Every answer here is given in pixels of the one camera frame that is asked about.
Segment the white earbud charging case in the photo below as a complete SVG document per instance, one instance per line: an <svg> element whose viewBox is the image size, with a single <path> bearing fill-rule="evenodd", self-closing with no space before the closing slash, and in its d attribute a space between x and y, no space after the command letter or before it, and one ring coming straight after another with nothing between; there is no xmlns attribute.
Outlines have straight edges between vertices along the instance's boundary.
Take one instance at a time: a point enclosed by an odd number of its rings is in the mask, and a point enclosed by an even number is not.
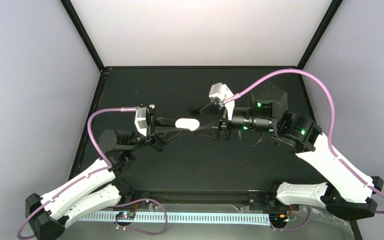
<svg viewBox="0 0 384 240"><path fill-rule="evenodd" d="M195 118L179 118L175 121L176 128L187 129L192 132L196 131L200 126L200 121Z"/></svg>

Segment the black earbud charging case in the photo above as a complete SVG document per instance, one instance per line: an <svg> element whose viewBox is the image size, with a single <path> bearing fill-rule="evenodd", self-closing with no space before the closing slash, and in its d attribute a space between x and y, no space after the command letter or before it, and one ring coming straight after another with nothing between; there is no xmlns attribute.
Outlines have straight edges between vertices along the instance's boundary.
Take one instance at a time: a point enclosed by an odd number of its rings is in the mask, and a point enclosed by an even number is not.
<svg viewBox="0 0 384 240"><path fill-rule="evenodd" d="M190 107L189 111L191 114L197 115L197 114L200 114L201 108L200 107Z"/></svg>

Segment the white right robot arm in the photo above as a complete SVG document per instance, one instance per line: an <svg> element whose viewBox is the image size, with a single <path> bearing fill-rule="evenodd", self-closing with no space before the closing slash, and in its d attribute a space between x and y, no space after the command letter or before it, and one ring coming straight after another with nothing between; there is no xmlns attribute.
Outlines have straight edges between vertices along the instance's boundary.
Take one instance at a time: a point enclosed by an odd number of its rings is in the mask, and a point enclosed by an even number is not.
<svg viewBox="0 0 384 240"><path fill-rule="evenodd" d="M314 120L289 111L285 90L274 84L260 84L251 90L248 107L237 107L234 101L228 101L231 96L227 85L216 83L209 92L210 103L189 110L195 115L218 117L210 128L215 138L229 138L233 129L269 133L274 144L285 147L325 178L316 184L276 183L275 189L264 196L270 209L307 205L348 221L376 214L378 204L372 196L382 190L383 179L362 173L328 145L328 136Z"/></svg>

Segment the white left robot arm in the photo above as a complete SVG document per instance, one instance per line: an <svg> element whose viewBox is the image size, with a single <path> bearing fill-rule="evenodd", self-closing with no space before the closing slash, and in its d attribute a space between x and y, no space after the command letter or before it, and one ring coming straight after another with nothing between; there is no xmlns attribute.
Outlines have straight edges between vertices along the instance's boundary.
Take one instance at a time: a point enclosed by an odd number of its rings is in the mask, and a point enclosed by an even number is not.
<svg viewBox="0 0 384 240"><path fill-rule="evenodd" d="M94 118L114 111L101 109L87 120L89 139L99 155L89 167L48 193L33 193L26 198L24 225L30 226L34 238L56 240L72 224L105 208L128 209L127 213L117 215L116 225L121 219L133 217L143 199L134 199L133 189L121 177L122 171L135 160L133 151L145 146L160 149L169 142L167 133L180 136L198 130L201 125L195 118L155 116L148 107L119 107L118 112L135 114L135 131L107 130L96 139L92 130Z"/></svg>

